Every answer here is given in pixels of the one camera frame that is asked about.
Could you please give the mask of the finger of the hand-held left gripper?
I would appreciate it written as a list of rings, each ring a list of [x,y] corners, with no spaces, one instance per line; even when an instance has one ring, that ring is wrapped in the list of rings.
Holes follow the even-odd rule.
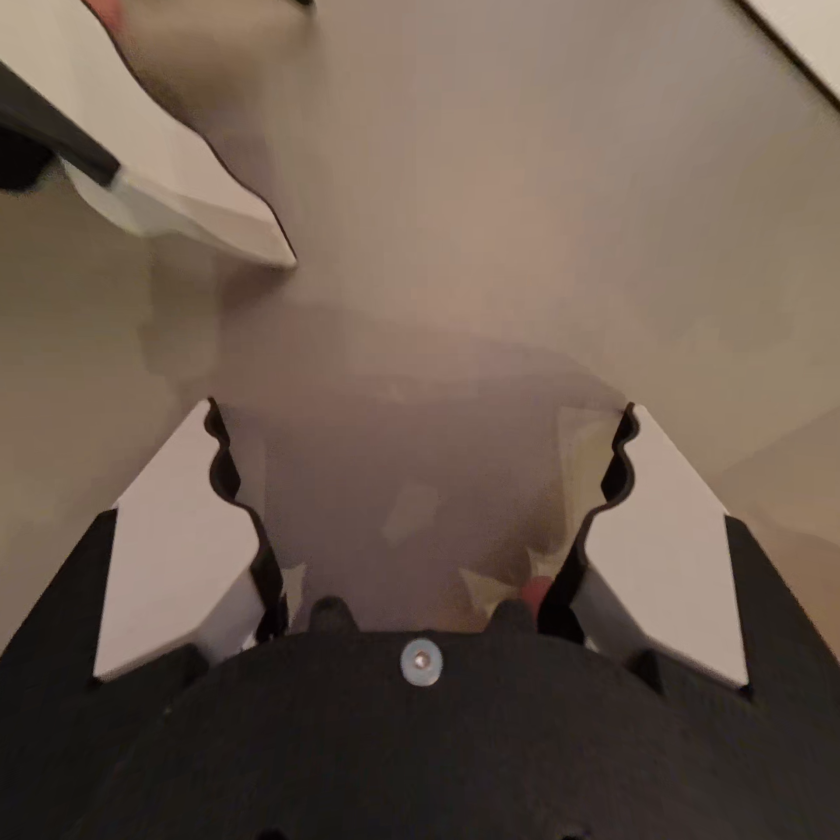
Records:
[[[85,2],[2,2],[1,60],[118,159],[110,187],[55,161],[110,222],[140,237],[179,234],[258,264],[297,266],[270,204],[152,99]]]

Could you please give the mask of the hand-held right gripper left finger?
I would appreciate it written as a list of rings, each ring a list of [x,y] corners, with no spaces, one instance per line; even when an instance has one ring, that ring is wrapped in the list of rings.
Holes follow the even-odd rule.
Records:
[[[288,630],[283,573],[212,397],[199,401],[116,500],[95,679],[183,646],[210,665]]]

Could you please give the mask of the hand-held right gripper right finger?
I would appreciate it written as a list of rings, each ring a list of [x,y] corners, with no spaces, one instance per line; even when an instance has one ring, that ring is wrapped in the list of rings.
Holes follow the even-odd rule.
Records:
[[[540,633],[627,666],[666,655],[745,687],[728,512],[643,406],[623,412],[601,492],[542,600]]]

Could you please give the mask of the white desk stand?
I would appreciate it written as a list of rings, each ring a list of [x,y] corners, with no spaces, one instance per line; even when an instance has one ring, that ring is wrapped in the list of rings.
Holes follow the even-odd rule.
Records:
[[[784,60],[839,111],[839,2],[733,1]]]

